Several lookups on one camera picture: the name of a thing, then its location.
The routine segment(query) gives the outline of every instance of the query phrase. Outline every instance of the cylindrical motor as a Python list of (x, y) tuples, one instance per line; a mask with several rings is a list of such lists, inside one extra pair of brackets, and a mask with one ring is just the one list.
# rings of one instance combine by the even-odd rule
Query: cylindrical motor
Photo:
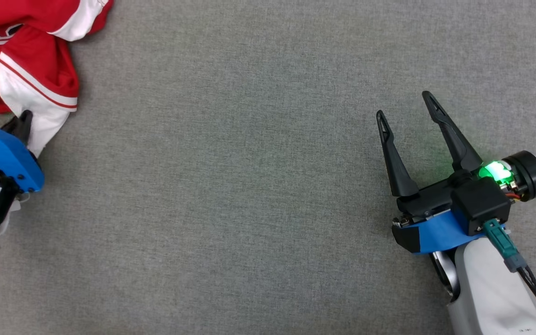
[(509, 155), (502, 161), (512, 170), (516, 183), (513, 192), (520, 196), (520, 200), (528, 201), (536, 198), (536, 156), (523, 150)]

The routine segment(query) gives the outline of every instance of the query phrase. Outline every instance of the black wire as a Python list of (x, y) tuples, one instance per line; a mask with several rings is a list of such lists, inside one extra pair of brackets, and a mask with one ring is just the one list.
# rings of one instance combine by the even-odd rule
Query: black wire
[(533, 280), (534, 275), (532, 274), (532, 271), (530, 271), (530, 269), (527, 269), (527, 272), (530, 275), (530, 279), (529, 279), (527, 273), (525, 272), (525, 269), (520, 267), (520, 268), (518, 268), (516, 270), (518, 271), (518, 273), (523, 278), (525, 284), (527, 284), (527, 286), (530, 288), (530, 291), (532, 292), (532, 294), (534, 294), (535, 297), (536, 297), (536, 280)]
[(535, 278), (535, 275), (532, 274), (532, 271), (530, 270), (530, 268), (529, 268), (528, 265), (525, 267), (525, 270), (527, 270), (527, 272), (528, 272), (528, 274), (529, 274), (530, 281), (536, 286), (536, 278)]

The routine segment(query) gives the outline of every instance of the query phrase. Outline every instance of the gray fabric surface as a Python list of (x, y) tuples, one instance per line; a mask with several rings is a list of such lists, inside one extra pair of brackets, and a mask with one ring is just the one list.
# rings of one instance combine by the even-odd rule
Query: gray fabric surface
[[(484, 159), (536, 153), (533, 2), (119, 0), (72, 50), (0, 334), (449, 334), (389, 230), (375, 112), (421, 186), (451, 172), (424, 89)], [(536, 270), (536, 201), (510, 227)]]

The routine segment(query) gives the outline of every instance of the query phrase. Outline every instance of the red and white jersey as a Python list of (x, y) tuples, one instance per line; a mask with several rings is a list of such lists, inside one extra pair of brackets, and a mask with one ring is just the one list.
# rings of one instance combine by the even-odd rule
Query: red and white jersey
[(113, 0), (0, 0), (0, 113), (34, 114), (28, 149), (39, 155), (77, 108), (67, 41), (105, 25)]

